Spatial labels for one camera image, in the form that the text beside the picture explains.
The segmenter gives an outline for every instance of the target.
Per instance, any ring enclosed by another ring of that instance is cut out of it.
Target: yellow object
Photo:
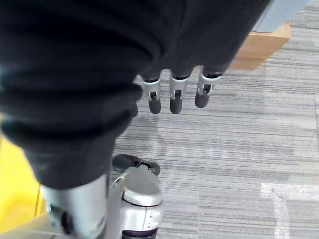
[[[23,151],[0,136],[0,233],[44,211],[39,189]]]

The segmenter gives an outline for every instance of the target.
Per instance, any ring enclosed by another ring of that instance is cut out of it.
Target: gray carpet
[[[158,238],[319,238],[318,7],[297,14],[291,40],[257,70],[228,70],[208,107],[194,105],[199,68],[179,115],[169,111],[168,72],[161,113],[139,101],[115,153],[161,165]],[[280,195],[264,197],[273,184]]]

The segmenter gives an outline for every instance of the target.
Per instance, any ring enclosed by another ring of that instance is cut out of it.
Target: black rubber fingertip
[[[204,108],[208,104],[209,96],[207,95],[207,92],[203,92],[202,95],[196,91],[196,97],[195,97],[195,105],[198,108]]]
[[[157,115],[158,113],[160,113],[161,110],[161,105],[160,105],[160,100],[157,100],[156,98],[152,98],[151,101],[149,101],[149,107],[150,107],[150,111]]]
[[[169,107],[170,107],[170,111],[173,114],[178,114],[181,112],[181,108],[182,108],[182,99],[180,99],[179,97],[176,97],[175,100],[173,100],[172,98],[170,99],[170,103],[169,103]]]

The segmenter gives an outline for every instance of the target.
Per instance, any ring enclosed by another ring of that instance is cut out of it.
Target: black sleeve
[[[226,70],[268,2],[0,1],[2,131],[40,183],[88,183],[110,170],[141,97],[135,76]]]

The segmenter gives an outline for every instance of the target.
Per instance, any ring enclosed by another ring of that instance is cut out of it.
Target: brown cardboard
[[[287,22],[275,32],[251,32],[237,52],[231,69],[254,70],[290,39]]]

